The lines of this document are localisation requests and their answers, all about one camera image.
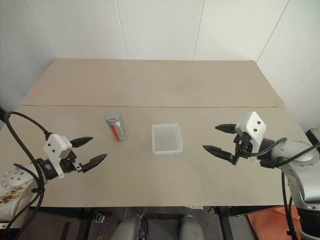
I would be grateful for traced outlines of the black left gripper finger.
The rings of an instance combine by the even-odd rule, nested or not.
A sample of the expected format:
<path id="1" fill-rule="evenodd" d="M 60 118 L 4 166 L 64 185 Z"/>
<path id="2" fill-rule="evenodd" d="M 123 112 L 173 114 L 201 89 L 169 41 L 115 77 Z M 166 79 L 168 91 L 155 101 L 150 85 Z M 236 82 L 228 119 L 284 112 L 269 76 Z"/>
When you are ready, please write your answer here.
<path id="1" fill-rule="evenodd" d="M 76 139 L 73 139 L 70 141 L 72 148 L 79 148 L 83 145 L 85 145 L 86 143 L 88 143 L 89 141 L 91 141 L 93 139 L 93 137 L 90 136 L 84 136 L 84 137 L 79 137 Z"/>
<path id="2" fill-rule="evenodd" d="M 89 170 L 97 167 L 107 156 L 108 154 L 104 153 L 90 159 L 88 163 L 81 165 L 81 171 L 88 172 Z"/>

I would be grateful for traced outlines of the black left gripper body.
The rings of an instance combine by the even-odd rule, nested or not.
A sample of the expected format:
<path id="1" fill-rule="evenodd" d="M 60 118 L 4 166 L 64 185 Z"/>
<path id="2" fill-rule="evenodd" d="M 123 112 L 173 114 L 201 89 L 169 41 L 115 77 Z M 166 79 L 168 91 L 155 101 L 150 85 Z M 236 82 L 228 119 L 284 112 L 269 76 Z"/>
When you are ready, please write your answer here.
<path id="1" fill-rule="evenodd" d="M 78 173 L 83 171 L 82 165 L 76 162 L 76 154 L 71 150 L 66 158 L 61 159 L 59 165 L 64 174 L 77 171 Z"/>

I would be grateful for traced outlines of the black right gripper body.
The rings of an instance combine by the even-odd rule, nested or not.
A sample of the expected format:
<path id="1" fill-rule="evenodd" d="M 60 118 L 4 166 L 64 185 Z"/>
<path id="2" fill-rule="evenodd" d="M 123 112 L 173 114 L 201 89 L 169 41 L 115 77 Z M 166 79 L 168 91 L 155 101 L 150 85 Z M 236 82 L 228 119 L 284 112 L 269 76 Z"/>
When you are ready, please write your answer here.
<path id="1" fill-rule="evenodd" d="M 235 143 L 235 153 L 231 156 L 231 164 L 236 165 L 239 158 L 248 159 L 252 156 L 253 145 L 250 142 L 251 137 L 244 132 L 242 135 L 237 134 L 233 142 Z"/>

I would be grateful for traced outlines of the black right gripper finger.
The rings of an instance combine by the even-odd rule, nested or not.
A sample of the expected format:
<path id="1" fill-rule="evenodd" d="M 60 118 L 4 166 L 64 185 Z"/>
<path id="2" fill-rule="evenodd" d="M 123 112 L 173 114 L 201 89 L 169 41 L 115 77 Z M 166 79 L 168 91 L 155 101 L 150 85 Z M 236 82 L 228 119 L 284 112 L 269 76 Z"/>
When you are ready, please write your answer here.
<path id="1" fill-rule="evenodd" d="M 215 147 L 212 145 L 203 145 L 202 146 L 208 153 L 210 153 L 211 155 L 226 160 L 230 163 L 233 162 L 233 155 L 230 152 L 224 151 L 219 147 Z"/>
<path id="2" fill-rule="evenodd" d="M 227 134 L 236 134 L 236 124 L 232 123 L 225 123 L 215 126 L 216 130 L 219 130 L 221 132 L 227 133 Z"/>

